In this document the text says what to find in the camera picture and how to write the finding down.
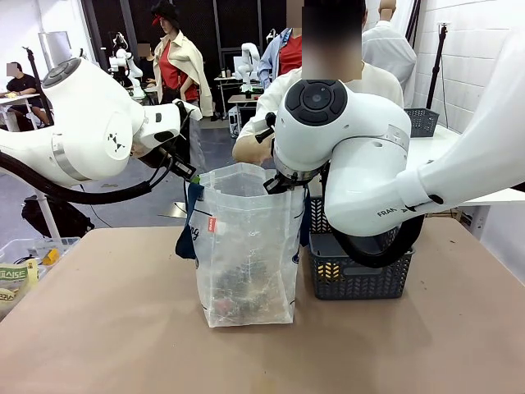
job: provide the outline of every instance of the denim jacket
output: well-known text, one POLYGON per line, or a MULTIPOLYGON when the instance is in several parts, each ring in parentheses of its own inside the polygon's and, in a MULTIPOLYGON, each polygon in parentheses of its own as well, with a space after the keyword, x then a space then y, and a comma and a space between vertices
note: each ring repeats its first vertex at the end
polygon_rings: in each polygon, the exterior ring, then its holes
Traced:
POLYGON ((257 68, 257 75, 261 81, 261 85, 264 89, 279 76, 279 52, 281 48, 288 44, 292 29, 284 29, 277 37, 275 37, 264 51, 259 66, 257 68))

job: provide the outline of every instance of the yellow package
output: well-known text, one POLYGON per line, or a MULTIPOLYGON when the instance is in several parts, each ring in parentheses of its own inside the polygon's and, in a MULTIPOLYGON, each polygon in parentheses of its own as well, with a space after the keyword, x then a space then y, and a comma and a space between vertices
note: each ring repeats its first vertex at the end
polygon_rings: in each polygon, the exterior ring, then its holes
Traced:
POLYGON ((39 282, 35 259, 22 264, 0 264, 0 321, 39 282))

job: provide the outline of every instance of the person sitting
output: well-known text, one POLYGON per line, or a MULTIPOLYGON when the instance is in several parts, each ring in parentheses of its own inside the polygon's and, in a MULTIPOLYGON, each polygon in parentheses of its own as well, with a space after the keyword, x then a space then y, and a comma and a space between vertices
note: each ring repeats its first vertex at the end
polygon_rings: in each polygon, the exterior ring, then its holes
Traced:
MULTIPOLYGON (((20 63, 12 62, 11 64, 16 66, 15 78, 9 81, 7 84, 7 92, 0 94, 0 97, 5 97, 6 94, 14 93, 17 96, 23 96, 25 94, 35 94, 36 91, 36 79, 33 76, 27 75, 22 71, 20 63)), ((27 100, 31 107, 31 112, 46 126, 49 125, 48 114, 42 110, 42 101, 38 97, 32 97, 27 100)), ((9 108, 9 112, 14 112, 16 117, 24 117, 27 115, 28 110, 25 105, 12 105, 9 108)))

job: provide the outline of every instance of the gray plastic basket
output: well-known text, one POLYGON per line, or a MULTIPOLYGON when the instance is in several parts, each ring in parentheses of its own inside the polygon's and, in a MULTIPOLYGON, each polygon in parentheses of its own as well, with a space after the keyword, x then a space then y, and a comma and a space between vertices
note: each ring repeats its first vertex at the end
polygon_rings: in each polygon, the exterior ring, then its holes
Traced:
MULTIPOLYGON (((413 251, 386 268, 368 268, 355 263, 331 234, 322 199, 312 199, 310 264, 315 296, 320 300, 380 300, 399 298, 409 272, 413 251)), ((368 253, 387 247, 397 231, 380 236, 355 238, 368 253)))
POLYGON ((407 108, 404 110, 412 121, 412 138, 433 137, 439 113, 426 108, 407 108))

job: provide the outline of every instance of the red label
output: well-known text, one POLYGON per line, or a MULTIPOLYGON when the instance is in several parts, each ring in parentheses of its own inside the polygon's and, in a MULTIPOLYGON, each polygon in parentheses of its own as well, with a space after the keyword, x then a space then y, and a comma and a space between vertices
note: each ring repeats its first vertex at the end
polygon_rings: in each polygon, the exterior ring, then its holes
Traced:
POLYGON ((216 223, 217 223, 217 220, 215 218, 209 218, 208 219, 208 231, 215 232, 216 223))

